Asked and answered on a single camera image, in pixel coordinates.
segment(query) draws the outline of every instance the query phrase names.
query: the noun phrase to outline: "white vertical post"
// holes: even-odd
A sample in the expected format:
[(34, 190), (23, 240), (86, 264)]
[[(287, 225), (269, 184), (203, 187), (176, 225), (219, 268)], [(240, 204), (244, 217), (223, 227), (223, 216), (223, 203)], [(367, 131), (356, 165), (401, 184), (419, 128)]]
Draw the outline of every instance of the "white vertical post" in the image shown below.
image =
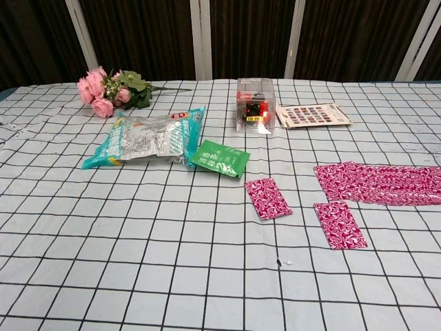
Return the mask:
[(429, 4), (422, 15), (421, 22), (418, 25), (415, 34), (413, 35), (412, 42), (407, 49), (407, 53), (402, 60), (400, 69), (397, 73), (395, 81), (407, 81), (410, 70), (413, 66), (414, 59), (416, 59), (417, 54), (421, 52), (420, 46), (426, 37), (426, 32), (429, 29), (430, 23), (432, 22), (433, 16), (435, 16), (436, 10), (440, 5), (441, 0), (430, 0)]
[(196, 80), (212, 79), (212, 32), (209, 0), (190, 0)]
[(79, 0), (65, 0), (65, 2), (72, 23), (74, 24), (76, 36), (80, 42), (85, 62), (87, 63), (89, 70), (93, 70), (99, 66), (98, 60), (96, 59), (95, 49), (92, 45), (92, 40), (90, 39), (88, 26), (85, 23)]
[(200, 81), (205, 78), (205, 74), (202, 60), (201, 10), (198, 0), (190, 0), (190, 14), (192, 16), (194, 72), (196, 80)]
[(302, 30), (303, 12), (305, 11), (306, 0), (296, 0), (294, 14), (292, 17), (291, 35), (289, 36), (287, 62), (285, 64), (285, 78), (292, 79), (296, 66), (298, 42), (300, 41), (300, 31)]
[(413, 81), (415, 79), (415, 76), (418, 73), (418, 70), (420, 69), (421, 63), (424, 61), (424, 58), (427, 55), (427, 51), (432, 45), (432, 41), (435, 39), (435, 36), (438, 33), (438, 30), (440, 29), (440, 26), (441, 26), (441, 10), (438, 11), (426, 35), (426, 38), (424, 38), (424, 41), (422, 42), (420, 51), (418, 52), (418, 55), (416, 56), (415, 61), (412, 63), (409, 73), (407, 74), (407, 78), (406, 78), (407, 81)]
[(201, 6), (202, 59), (205, 79), (212, 80), (212, 27), (210, 24), (209, 0), (199, 0), (199, 5)]

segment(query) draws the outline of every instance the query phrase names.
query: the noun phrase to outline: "pink patterned paper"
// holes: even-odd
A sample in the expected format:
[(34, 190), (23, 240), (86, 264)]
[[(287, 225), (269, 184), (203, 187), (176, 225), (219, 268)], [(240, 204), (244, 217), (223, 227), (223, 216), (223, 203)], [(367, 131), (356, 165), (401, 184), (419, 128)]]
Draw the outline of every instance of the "pink patterned paper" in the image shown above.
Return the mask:
[(315, 203), (314, 208), (333, 250), (367, 247), (363, 233), (345, 202)]
[(314, 168), (329, 200), (385, 205), (441, 204), (441, 168), (346, 162)]
[(248, 181), (244, 185), (261, 219), (273, 219), (292, 214), (292, 210), (272, 178)]

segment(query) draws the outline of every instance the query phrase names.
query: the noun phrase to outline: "pink artificial flower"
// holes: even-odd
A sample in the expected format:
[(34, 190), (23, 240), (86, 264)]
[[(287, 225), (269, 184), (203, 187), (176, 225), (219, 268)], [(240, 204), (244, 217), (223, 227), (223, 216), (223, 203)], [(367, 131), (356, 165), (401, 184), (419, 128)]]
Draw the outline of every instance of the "pink artificial flower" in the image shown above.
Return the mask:
[(107, 99), (95, 99), (92, 108), (95, 114), (105, 119), (113, 115), (113, 104)]
[(116, 94), (116, 99), (123, 102), (123, 103), (127, 103), (129, 102), (131, 96), (130, 96), (130, 91), (128, 88), (126, 88), (125, 86), (121, 86), (119, 88), (118, 93)]
[(90, 90), (89, 82), (85, 78), (80, 78), (79, 82), (76, 83), (76, 86), (78, 87), (78, 93), (80, 94), (81, 100), (90, 105), (94, 99), (94, 95)]
[(88, 76), (86, 77), (90, 92), (98, 99), (102, 99), (104, 97), (104, 82), (103, 75), (99, 72), (98, 69), (88, 72)]

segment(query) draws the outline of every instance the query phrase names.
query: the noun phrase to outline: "green sachet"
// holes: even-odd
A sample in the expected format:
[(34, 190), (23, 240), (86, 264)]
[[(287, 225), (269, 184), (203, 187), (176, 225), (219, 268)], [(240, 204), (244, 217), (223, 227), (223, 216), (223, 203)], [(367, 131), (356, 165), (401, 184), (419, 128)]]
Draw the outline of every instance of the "green sachet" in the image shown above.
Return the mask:
[(227, 176), (241, 177), (248, 159), (249, 153), (204, 140), (190, 161)]

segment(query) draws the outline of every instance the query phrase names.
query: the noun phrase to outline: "background wall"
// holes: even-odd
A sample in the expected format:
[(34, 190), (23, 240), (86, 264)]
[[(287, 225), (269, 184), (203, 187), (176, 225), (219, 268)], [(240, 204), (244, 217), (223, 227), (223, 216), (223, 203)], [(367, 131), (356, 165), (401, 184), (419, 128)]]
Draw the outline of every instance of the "background wall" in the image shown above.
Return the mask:
[(0, 90), (85, 75), (90, 60), (66, 1), (83, 16), (97, 63), (147, 80), (193, 80), (206, 66), (214, 79), (393, 81), (425, 21), (415, 51), (427, 35), (433, 42), (413, 75), (441, 79), (441, 0), (2, 0)]

